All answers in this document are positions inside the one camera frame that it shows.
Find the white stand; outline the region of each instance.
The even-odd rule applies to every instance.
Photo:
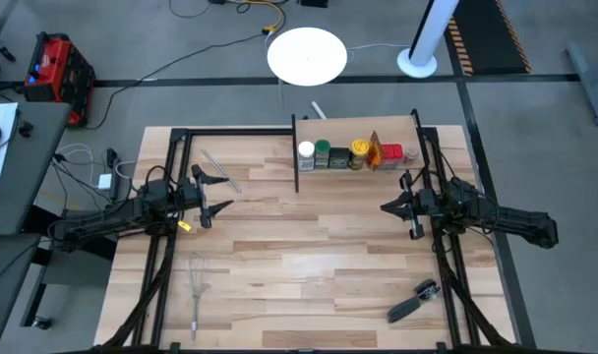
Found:
[[[456,5],[458,0],[429,2],[412,47],[402,50],[397,56],[399,70],[416,79],[428,78],[435,73],[437,59],[433,54],[448,27]]]

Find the yellow and black tape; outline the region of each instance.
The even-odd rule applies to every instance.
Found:
[[[517,49],[519,56],[522,58],[522,63],[524,64],[524,68],[525,68],[526,72],[530,74],[531,66],[528,63],[528,59],[526,59],[526,54],[524,54],[522,45],[519,43],[519,40],[517,40],[517,35],[515,34],[515,31],[513,30],[513,26],[511,25],[511,22],[508,20],[508,16],[507,16],[507,13],[505,12],[505,8],[503,7],[502,1],[496,0],[496,5],[498,5],[498,10],[500,10],[500,14],[503,16],[503,19],[505,19],[505,25],[507,26],[508,33],[510,34],[511,39],[513,39],[513,43],[515,43],[515,48]]]
[[[463,74],[465,76],[472,76],[472,74],[474,74],[472,63],[469,60],[469,55],[467,55],[467,49],[465,49],[463,38],[460,36],[460,31],[458,31],[458,26],[456,25],[454,17],[449,19],[448,29],[449,34],[452,37],[452,41],[454,42],[454,46],[456,47],[458,61],[460,61],[460,66],[463,68]]]

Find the metal whisk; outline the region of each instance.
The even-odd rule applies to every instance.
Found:
[[[197,337],[197,320],[199,318],[199,302],[205,290],[205,276],[208,261],[200,253],[193,253],[188,259],[188,275],[194,308],[192,311],[192,340]]]

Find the orange package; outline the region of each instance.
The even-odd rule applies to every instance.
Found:
[[[371,140],[369,141],[369,152],[367,153],[367,167],[371,168],[372,171],[375,171],[380,167],[380,164],[385,159],[385,152],[382,149],[382,145],[380,144],[380,139],[378,138],[378,133],[374,131],[371,135]]]

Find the red toolbox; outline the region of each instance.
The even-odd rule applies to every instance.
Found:
[[[24,82],[24,97],[32,102],[72,105],[68,127],[84,127],[89,116],[95,73],[67,34],[41,32]]]

